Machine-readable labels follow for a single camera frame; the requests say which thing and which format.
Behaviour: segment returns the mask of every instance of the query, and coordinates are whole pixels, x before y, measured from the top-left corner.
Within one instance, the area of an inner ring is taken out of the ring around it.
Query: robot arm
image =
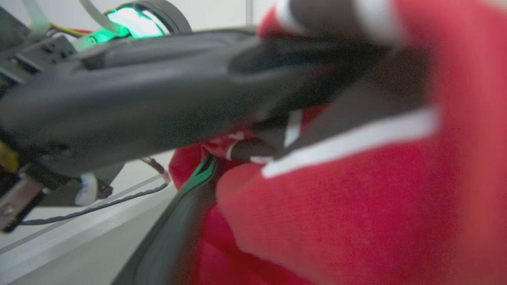
[[[0,185],[0,211],[9,213],[0,228],[82,173],[329,102],[382,54],[333,42],[261,42],[252,28],[85,50],[0,99],[0,141],[11,155],[3,166],[16,165]]]

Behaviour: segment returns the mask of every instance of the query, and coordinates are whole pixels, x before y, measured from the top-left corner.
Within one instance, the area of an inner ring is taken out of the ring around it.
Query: green trim
[[[215,173],[216,167],[218,165],[218,158],[208,155],[204,158],[204,160],[197,166],[192,176],[190,176],[189,180],[183,184],[181,189],[178,191],[176,196],[173,198],[171,203],[168,206],[169,211],[165,212],[167,214],[167,218],[171,215],[171,213],[174,211],[178,203],[187,195],[190,193],[193,189],[195,189],[197,186],[199,186],[202,183],[205,183],[206,181],[210,180]]]

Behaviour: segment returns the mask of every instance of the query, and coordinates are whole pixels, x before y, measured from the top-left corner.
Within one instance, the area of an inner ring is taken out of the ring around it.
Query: metal bracket
[[[22,174],[21,180],[0,199],[0,229],[9,227],[42,189]]]

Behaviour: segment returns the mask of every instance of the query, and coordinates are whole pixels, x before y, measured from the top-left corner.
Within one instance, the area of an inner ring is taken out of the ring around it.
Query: yellow wire
[[[66,27],[63,27],[63,26],[60,26],[60,25],[57,25],[55,23],[50,23],[51,25],[51,28],[55,29],[55,30],[58,30],[58,31],[62,31],[62,32],[65,32],[65,33],[68,33],[68,34],[71,34],[75,37],[82,37],[84,35],[86,35],[85,33],[82,33],[82,32],[78,32],[78,31],[75,31],[75,30],[72,30],[72,29],[69,29],[69,28],[66,28]]]

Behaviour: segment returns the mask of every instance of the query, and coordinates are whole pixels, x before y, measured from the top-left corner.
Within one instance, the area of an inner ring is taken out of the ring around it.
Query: green led light
[[[93,42],[94,40],[96,41],[97,44],[103,44],[103,43],[109,42],[110,40],[112,40],[114,38],[116,38],[115,34],[113,34],[112,32],[110,32],[106,29],[102,29],[100,31],[97,31],[89,37],[90,42],[93,44],[95,44]]]
[[[151,38],[164,35],[150,18],[133,8],[121,8],[107,15],[109,20],[129,29],[133,38]]]

